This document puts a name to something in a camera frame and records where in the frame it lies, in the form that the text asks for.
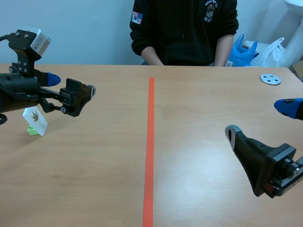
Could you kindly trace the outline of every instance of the black hoodie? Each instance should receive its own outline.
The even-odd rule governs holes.
[[[164,65],[209,65],[218,39],[236,34],[236,7],[237,0],[135,0],[133,51],[152,46]]]

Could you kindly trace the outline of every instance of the wall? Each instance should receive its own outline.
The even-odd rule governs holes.
[[[138,64],[142,60],[132,52],[129,36],[133,5],[133,0],[1,1],[7,10],[1,11],[0,34],[22,26],[42,29],[52,43],[39,63]],[[14,52],[1,42],[0,62],[12,61]]]
[[[140,64],[131,50],[129,21],[134,0],[15,0],[3,1],[0,34],[22,26],[41,28],[52,40],[39,63]],[[288,12],[284,0],[238,0],[240,28],[236,38],[284,45],[299,25],[300,16]],[[0,43],[0,62],[16,61],[7,42]]]

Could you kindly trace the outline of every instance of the orange tape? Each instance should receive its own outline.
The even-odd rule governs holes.
[[[150,77],[148,89],[147,142],[142,227],[153,227],[153,169],[155,147],[155,78]]]

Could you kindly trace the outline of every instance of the robotic arm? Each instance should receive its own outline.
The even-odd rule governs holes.
[[[84,105],[95,95],[96,89],[73,79],[67,79],[66,87],[61,88],[59,93],[44,88],[56,85],[59,77],[34,69],[35,61],[42,57],[51,42],[40,29],[18,30],[0,37],[2,40],[9,41],[9,47],[18,56],[18,63],[12,64],[10,73],[0,73],[0,125],[7,120],[1,113],[38,104],[46,113],[60,110],[63,114],[79,116]],[[48,103],[48,98],[58,100],[62,106]]]
[[[283,115],[303,120],[303,99],[283,99],[275,103]],[[303,157],[294,161],[296,149],[288,144],[269,147],[247,138],[235,125],[225,129],[232,150],[241,162],[256,196],[281,196],[303,179]]]

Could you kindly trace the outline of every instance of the white card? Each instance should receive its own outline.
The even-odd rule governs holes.
[[[232,62],[231,61],[227,61],[225,67],[231,67],[232,66]]]
[[[26,108],[23,117],[41,136],[44,136],[47,122],[37,107]]]

